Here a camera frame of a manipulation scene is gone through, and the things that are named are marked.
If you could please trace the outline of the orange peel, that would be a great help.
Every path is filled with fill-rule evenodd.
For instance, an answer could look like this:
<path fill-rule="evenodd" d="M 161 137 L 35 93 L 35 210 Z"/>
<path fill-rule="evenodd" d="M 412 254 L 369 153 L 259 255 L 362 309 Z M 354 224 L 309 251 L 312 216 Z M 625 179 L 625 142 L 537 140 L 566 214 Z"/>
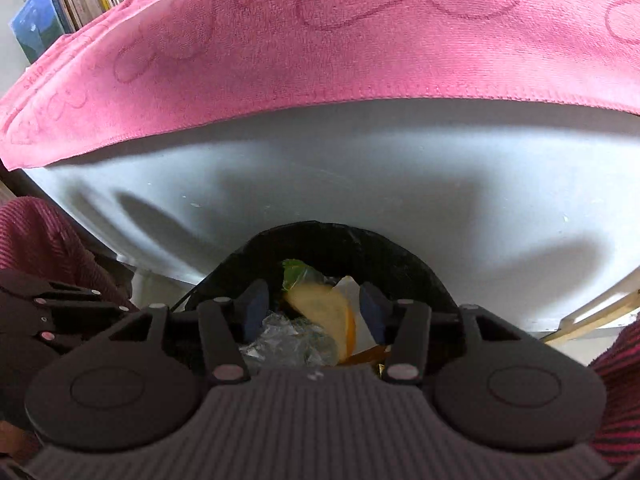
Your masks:
<path fill-rule="evenodd" d="M 348 300 L 338 290 L 328 285 L 298 284 L 285 294 L 285 299 L 333 339 L 338 362 L 352 355 L 356 344 L 355 317 Z"/>

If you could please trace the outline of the clear plastic bag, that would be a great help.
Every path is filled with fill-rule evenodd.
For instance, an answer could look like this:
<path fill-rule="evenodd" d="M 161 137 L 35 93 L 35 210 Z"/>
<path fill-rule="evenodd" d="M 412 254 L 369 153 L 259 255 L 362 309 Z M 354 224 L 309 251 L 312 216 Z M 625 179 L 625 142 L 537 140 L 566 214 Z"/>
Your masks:
<path fill-rule="evenodd" d="M 335 341 L 306 318 L 290 320 L 269 312 L 258 337 L 240 347 L 252 374 L 262 368 L 334 366 L 338 362 Z"/>

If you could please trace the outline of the green white candy wrapper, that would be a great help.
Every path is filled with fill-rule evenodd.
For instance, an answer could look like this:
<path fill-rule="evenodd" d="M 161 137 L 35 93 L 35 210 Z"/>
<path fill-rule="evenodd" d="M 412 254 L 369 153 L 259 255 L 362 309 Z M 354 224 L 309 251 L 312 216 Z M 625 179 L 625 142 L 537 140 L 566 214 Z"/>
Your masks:
<path fill-rule="evenodd" d="M 319 284 L 326 282 L 322 273 L 312 266 L 297 259 L 286 259 L 282 261 L 283 282 L 282 288 L 285 292 L 301 284 Z"/>

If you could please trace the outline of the maroon striped trouser leg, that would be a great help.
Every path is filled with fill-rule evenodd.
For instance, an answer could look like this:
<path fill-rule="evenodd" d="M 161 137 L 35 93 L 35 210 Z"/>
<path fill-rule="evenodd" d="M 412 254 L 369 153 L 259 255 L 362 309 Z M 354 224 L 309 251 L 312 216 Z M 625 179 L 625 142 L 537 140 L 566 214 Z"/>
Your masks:
<path fill-rule="evenodd" d="M 134 305 L 85 248 L 62 212 L 35 197 L 1 206 L 1 266 L 67 285 L 95 289 L 108 301 Z"/>

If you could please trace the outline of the black trash bin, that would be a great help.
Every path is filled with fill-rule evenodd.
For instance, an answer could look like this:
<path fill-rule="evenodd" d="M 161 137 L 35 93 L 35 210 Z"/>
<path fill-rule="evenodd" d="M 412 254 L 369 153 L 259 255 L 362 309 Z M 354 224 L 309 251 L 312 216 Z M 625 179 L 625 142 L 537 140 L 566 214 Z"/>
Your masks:
<path fill-rule="evenodd" d="M 207 297 L 239 297 L 263 280 L 269 288 L 269 312 L 302 318 L 284 299 L 282 261 L 297 259 L 336 285 L 353 278 L 370 283 L 390 299 L 414 299 L 430 306 L 457 307 L 444 284 L 412 252 L 372 231 L 335 223 L 305 221 L 277 226 L 254 236 L 197 284 L 191 292 Z"/>

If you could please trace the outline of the white table front panel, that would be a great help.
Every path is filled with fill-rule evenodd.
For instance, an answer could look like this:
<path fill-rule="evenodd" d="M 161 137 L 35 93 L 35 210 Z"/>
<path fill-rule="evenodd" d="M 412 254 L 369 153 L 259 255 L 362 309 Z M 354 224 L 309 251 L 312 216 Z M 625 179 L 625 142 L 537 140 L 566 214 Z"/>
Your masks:
<path fill-rule="evenodd" d="M 378 232 L 462 304 L 530 330 L 639 264 L 639 119 L 577 106 L 376 101 L 257 115 L 29 171 L 124 261 L 196 283 L 258 232 Z"/>

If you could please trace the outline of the pink bunny pattern cloth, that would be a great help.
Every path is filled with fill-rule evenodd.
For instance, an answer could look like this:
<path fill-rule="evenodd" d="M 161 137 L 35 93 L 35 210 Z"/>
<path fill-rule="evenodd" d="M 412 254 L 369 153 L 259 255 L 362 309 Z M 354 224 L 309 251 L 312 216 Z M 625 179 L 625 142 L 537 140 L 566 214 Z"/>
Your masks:
<path fill-rule="evenodd" d="M 1 101 L 1 159 L 38 168 L 250 114 L 384 99 L 637 113 L 639 0 L 124 0 Z"/>

